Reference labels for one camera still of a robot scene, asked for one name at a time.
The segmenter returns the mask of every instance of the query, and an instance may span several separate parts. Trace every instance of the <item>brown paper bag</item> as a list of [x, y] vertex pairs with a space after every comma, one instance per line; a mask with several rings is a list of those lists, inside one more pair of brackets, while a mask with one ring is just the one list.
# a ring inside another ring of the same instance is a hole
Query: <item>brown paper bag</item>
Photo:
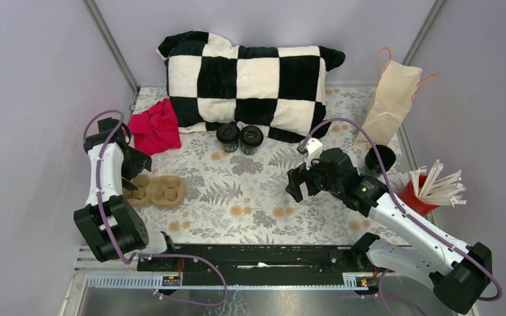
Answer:
[[[381, 73], [379, 55], [383, 50], [389, 52], [389, 61]], [[377, 87], [362, 127], [376, 144], [388, 145], [410, 111], [416, 92], [438, 74], [420, 81], [422, 69], [392, 61], [391, 50], [388, 47], [383, 47], [377, 52], [376, 60]], [[360, 132], [354, 141], [354, 147], [368, 151], [371, 145]]]

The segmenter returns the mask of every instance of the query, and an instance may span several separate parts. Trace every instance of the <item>black cup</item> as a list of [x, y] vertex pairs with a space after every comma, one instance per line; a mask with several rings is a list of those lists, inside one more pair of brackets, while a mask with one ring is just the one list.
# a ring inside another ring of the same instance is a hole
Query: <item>black cup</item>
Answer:
[[[397, 155], [391, 148], [385, 145], [377, 145], [377, 150], [379, 151], [379, 156], [381, 156], [381, 160], [383, 161], [385, 171], [389, 171], [389, 169], [395, 164]], [[373, 147], [369, 150], [364, 162], [366, 163], [363, 170], [364, 174], [375, 177], [382, 174], [381, 167], [379, 166], [379, 161], [377, 160], [377, 155]]]
[[232, 153], [239, 148], [239, 127], [236, 124], [224, 124], [216, 130], [216, 138], [224, 151]]
[[257, 126], [245, 126], [240, 133], [241, 151], [246, 155], [257, 152], [257, 148], [263, 143], [263, 132]]

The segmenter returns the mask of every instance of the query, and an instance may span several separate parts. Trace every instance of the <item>floor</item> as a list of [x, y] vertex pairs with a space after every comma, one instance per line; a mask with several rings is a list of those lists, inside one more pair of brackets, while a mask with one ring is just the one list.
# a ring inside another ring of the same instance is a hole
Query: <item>floor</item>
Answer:
[[[326, 90], [327, 118], [362, 122], [374, 89]], [[141, 113], [167, 97], [163, 88], [142, 88], [134, 112]], [[325, 148], [340, 147], [356, 167], [365, 153], [353, 148], [357, 131], [333, 123], [321, 139]], [[326, 192], [296, 203], [284, 191], [287, 171], [303, 160], [297, 144], [266, 139], [254, 155], [225, 153], [214, 132], [181, 134], [183, 147], [152, 156], [150, 176], [177, 175], [187, 185], [186, 200], [175, 209], [137, 209], [153, 232], [166, 231], [176, 243], [209, 244], [354, 244], [365, 232], [405, 244], [388, 228], [348, 210]], [[397, 162], [388, 172], [396, 190], [408, 180], [407, 164], [395, 136], [389, 144]]]

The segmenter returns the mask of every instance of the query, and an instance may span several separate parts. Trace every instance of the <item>cable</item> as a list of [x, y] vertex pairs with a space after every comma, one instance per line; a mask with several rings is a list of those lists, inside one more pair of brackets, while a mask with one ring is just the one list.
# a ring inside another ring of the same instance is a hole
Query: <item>cable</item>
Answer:
[[181, 271], [183, 271], [183, 268], [185, 268], [185, 261], [179, 258], [177, 259], [177, 265], [179, 266], [177, 268], [177, 277], [179, 278], [179, 282], [181, 282]]
[[484, 268], [481, 264], [479, 264], [479, 262], [474, 260], [474, 258], [469, 256], [469, 254], [465, 253], [463, 250], [460, 250], [458, 247], [456, 247], [455, 245], [453, 245], [452, 243], [447, 241], [445, 238], [441, 237], [440, 235], [436, 234], [433, 230], [429, 229], [426, 225], [421, 223], [416, 217], [412, 216], [411, 214], [407, 214], [407, 210], [401, 205], [401, 202], [399, 202], [399, 200], [397, 199], [397, 196], [395, 194], [392, 194], [393, 187], [391, 186], [391, 182], [389, 181], [389, 177], [387, 176], [387, 171], [385, 169], [385, 166], [383, 165], [383, 161], [381, 160], [381, 155], [379, 154], [376, 144], [374, 143], [372, 138], [368, 135], [368, 133], [361, 127], [361, 125], [359, 125], [357, 122], [355, 122], [349, 118], [343, 118], [343, 117], [335, 117], [335, 118], [330, 118], [328, 120], [324, 120], [323, 122], [321, 122], [317, 126], [315, 126], [311, 130], [311, 132], [309, 132], [307, 137], [302, 141], [301, 146], [305, 147], [305, 145], [307, 144], [307, 141], [313, 136], [315, 131], [317, 131], [321, 126], [323, 126], [325, 124], [329, 124], [330, 122], [333, 122], [335, 120], [341, 120], [343, 122], [348, 122], [348, 123], [354, 125], [354, 127], [359, 129], [360, 132], [368, 139], [368, 141], [372, 145], [372, 148], [376, 152], [377, 160], [379, 161], [379, 166], [381, 167], [381, 171], [383, 172], [383, 178], [385, 179], [385, 185], [387, 186], [387, 189], [389, 189], [389, 192], [391, 193], [391, 199], [393, 200], [393, 203], [395, 203], [395, 205], [399, 208], [399, 210], [406, 217], [408, 217], [412, 222], [414, 222], [414, 224], [418, 225], [422, 230], [427, 232], [429, 235], [434, 237], [436, 240], [440, 241], [442, 244], [446, 245], [449, 249], [454, 250], [459, 255], [461, 255], [465, 259], [469, 260], [473, 265], [475, 265], [480, 271], [482, 271], [482, 273], [484, 273], [493, 282], [493, 284], [495, 285], [495, 287], [497, 289], [497, 294], [492, 297], [489, 297], [489, 298], [479, 297], [478, 300], [487, 301], [487, 302], [499, 300], [501, 298], [501, 296], [503, 295], [503, 289], [501, 288], [501, 284], [486, 268]]
[[173, 301], [178, 301], [178, 302], [191, 303], [191, 304], [200, 305], [200, 306], [210, 306], [210, 307], [220, 306], [220, 305], [224, 304], [224, 302], [226, 302], [228, 300], [228, 285], [226, 283], [226, 279], [224, 278], [224, 276], [222, 275], [222, 273], [220, 272], [220, 270], [218, 270], [207, 259], [198, 257], [196, 255], [183, 255], [183, 254], [177, 254], [177, 253], [173, 253], [173, 254], [172, 253], [152, 253], [152, 254], [139, 253], [137, 255], [137, 257], [139, 257], [139, 258], [187, 258], [187, 259], [197, 259], [199, 261], [202, 261], [202, 262], [206, 263], [206, 265], [208, 265], [214, 272], [216, 272], [216, 274], [218, 275], [218, 277], [222, 281], [222, 285], [224, 286], [224, 298], [220, 302], [216, 302], [216, 303], [203, 303], [203, 302], [197, 302], [197, 301], [187, 300], [187, 299], [184, 299], [184, 298], [173, 298], [171, 296], [164, 296], [167, 299], [170, 299], [170, 300], [173, 300]]
[[406, 298], [402, 298], [400, 296], [396, 296], [396, 295], [391, 295], [391, 294], [383, 294], [383, 279], [384, 279], [384, 276], [387, 274], [387, 272], [389, 272], [390, 270], [389, 269], [386, 269], [383, 271], [383, 273], [381, 274], [381, 276], [379, 277], [379, 285], [378, 285], [378, 288], [379, 288], [379, 296], [381, 297], [381, 302], [383, 302], [383, 305], [385, 306], [385, 308], [387, 309], [387, 311], [392, 315], [392, 316], [396, 316], [395, 313], [393, 313], [393, 311], [391, 310], [391, 308], [389, 307], [389, 304], [387, 304], [387, 302], [385, 301], [386, 298], [392, 298], [394, 300], [398, 300], [398, 301], [401, 301], [407, 305], [411, 305], [413, 306], [414, 308], [416, 308], [417, 310], [419, 310], [423, 316], [427, 316], [426, 312], [418, 305], [416, 305], [414, 302], [410, 301], [410, 300], [407, 300]]
[[127, 125], [125, 125], [125, 123], [123, 123], [123, 124], [121, 125], [121, 128], [123, 128], [123, 130], [125, 131], [125, 134], [128, 136], [127, 143], [129, 144], [129, 143], [130, 143], [130, 140], [131, 140], [131, 134], [130, 134], [129, 127], [128, 127]]
[[196, 255], [164, 254], [164, 253], [143, 254], [143, 253], [136, 253], [136, 252], [134, 252], [127, 259], [125, 257], [125, 255], [123, 254], [123, 251], [119, 247], [119, 244], [117, 243], [117, 240], [115, 239], [115, 235], [113, 234], [113, 231], [111, 230], [111, 227], [109, 226], [109, 223], [107, 222], [107, 216], [105, 215], [105, 210], [103, 208], [103, 200], [102, 200], [102, 197], [101, 197], [101, 180], [100, 180], [101, 160], [102, 160], [103, 154], [105, 152], [107, 144], [109, 144], [109, 142], [111, 141], [113, 135], [115, 135], [115, 133], [118, 131], [118, 129], [123, 124], [123, 119], [125, 119], [125, 116], [123, 115], [123, 112], [118, 111], [118, 110], [107, 110], [107, 111], [104, 111], [104, 112], [96, 115], [94, 118], [92, 118], [92, 120], [90, 120], [90, 122], [84, 128], [84, 133], [82, 134], [82, 141], [83, 142], [86, 141], [86, 134], [88, 133], [88, 129], [90, 128], [90, 126], [92, 125], [92, 123], [94, 123], [100, 116], [102, 116], [104, 114], [107, 114], [107, 113], [117, 113], [120, 117], [119, 117], [119, 122], [111, 130], [111, 132], [109, 133], [109, 135], [107, 135], [107, 137], [106, 137], [106, 139], [105, 139], [105, 141], [104, 141], [104, 143], [103, 143], [103, 145], [102, 145], [102, 147], [101, 147], [101, 149], [99, 151], [98, 160], [96, 161], [96, 189], [97, 189], [96, 190], [96, 197], [98, 198], [99, 215], [100, 215], [101, 220], [103, 222], [103, 225], [105, 227], [105, 231], [107, 232], [109, 240], [111, 241], [111, 244], [113, 245], [113, 248], [115, 249], [115, 252], [119, 256], [119, 259], [124, 264], [126, 264], [126, 265], [130, 265], [131, 261], [135, 257], [141, 257], [141, 258], [143, 258], [143, 257], [189, 258], [189, 259], [197, 259], [199, 261], [202, 261], [202, 262], [206, 263], [206, 265], [208, 265], [209, 267], [211, 267], [214, 270], [214, 272], [216, 272], [216, 274], [220, 277], [220, 280], [222, 281], [222, 284], [224, 285], [224, 298], [220, 302], [217, 302], [217, 303], [203, 303], [203, 302], [197, 302], [197, 301], [192, 301], [192, 300], [186, 300], [186, 299], [182, 299], [182, 298], [172, 298], [171, 296], [165, 296], [165, 297], [168, 298], [168, 299], [170, 299], [170, 300], [179, 301], [179, 302], [186, 302], [186, 303], [191, 303], [191, 304], [201, 305], [201, 306], [220, 306], [220, 305], [224, 304], [224, 302], [226, 302], [226, 300], [228, 299], [228, 286], [226, 284], [226, 280], [224, 279], [224, 276], [222, 275], [222, 273], [210, 261], [208, 261], [207, 259], [198, 257]]

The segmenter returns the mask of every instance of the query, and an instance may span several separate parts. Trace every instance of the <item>checkered pillow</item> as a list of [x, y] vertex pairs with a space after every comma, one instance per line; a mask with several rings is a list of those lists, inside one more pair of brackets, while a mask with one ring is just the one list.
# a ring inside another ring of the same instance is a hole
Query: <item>checkered pillow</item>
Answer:
[[235, 121], [284, 142], [299, 142], [323, 120], [325, 76], [345, 59], [321, 46], [247, 48], [197, 31], [168, 36], [157, 52], [165, 59], [180, 132]]

